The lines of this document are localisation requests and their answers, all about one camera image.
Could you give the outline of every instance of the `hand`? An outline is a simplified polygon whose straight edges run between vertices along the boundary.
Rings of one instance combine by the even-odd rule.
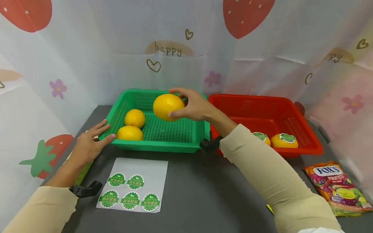
[[[169,89],[168,92],[180,93],[180,98],[186,98],[184,102],[186,107],[169,113],[169,117],[171,118],[186,117],[196,121],[208,121],[213,114],[220,112],[195,90],[176,87]]]
[[[105,125],[106,122],[107,120],[104,119],[99,124],[93,126],[90,130],[82,133],[78,137],[76,145],[72,150],[70,158],[68,159],[69,162],[73,162],[78,166],[85,166],[89,162],[93,161],[100,154],[102,149],[115,139],[115,134],[110,134],[101,141],[94,138],[110,128],[110,124]]]

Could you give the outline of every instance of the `round green label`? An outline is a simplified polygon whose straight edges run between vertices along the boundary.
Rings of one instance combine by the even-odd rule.
[[[127,180],[129,189],[136,190],[144,186],[144,178],[141,175],[133,175],[131,179]]]
[[[146,197],[141,202],[141,206],[146,212],[153,212],[160,205],[161,201],[159,200],[158,196],[153,193],[146,195]]]
[[[129,192],[120,200],[123,208],[132,210],[136,206],[140,205],[139,194],[137,192]]]
[[[111,208],[113,205],[118,203],[118,193],[115,190],[109,190],[98,199],[102,207]]]
[[[287,143],[295,143],[296,141],[296,138],[293,135],[287,133],[281,133],[279,137],[282,141],[285,141]]]
[[[254,134],[254,136],[256,136],[257,138],[259,138],[262,141],[265,141],[268,138],[268,136],[266,134],[261,133],[261,132],[254,132],[253,134]]]
[[[115,173],[107,179],[110,187],[118,187],[126,183],[125,175],[121,172]]]

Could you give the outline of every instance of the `fabric backdrop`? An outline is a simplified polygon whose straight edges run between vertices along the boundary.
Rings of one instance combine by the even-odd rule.
[[[373,192],[372,8],[371,0],[0,0],[8,114],[0,181],[13,184],[1,192],[0,230],[42,179],[19,163],[38,154],[40,140],[75,136],[96,105],[128,88],[289,98],[355,173],[363,168],[361,186]]]

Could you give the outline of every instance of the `left hand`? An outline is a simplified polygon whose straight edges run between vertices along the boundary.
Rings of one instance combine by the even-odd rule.
[[[107,120],[104,119],[99,124],[93,126],[90,130],[82,133],[78,137],[76,145],[72,150],[70,158],[68,159],[69,162],[73,162],[78,166],[85,166],[89,162],[93,161],[100,154],[102,149],[115,139],[115,134],[110,134],[101,141],[94,138],[110,128],[110,124],[105,125],[106,122]]]

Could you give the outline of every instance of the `pink flower print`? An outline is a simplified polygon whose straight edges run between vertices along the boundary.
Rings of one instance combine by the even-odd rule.
[[[211,87],[213,84],[220,84],[222,76],[219,73],[210,71],[210,75],[205,78],[205,82],[208,82],[208,87]]]
[[[60,79],[57,79],[56,82],[49,82],[50,87],[52,87],[52,96],[56,97],[57,95],[63,100],[63,93],[67,91],[68,87],[63,84]]]
[[[355,95],[354,99],[343,97],[342,101],[345,102],[346,106],[343,110],[347,111],[351,109],[352,114],[357,113],[357,110],[361,109],[364,106],[364,103],[360,101],[361,95]]]

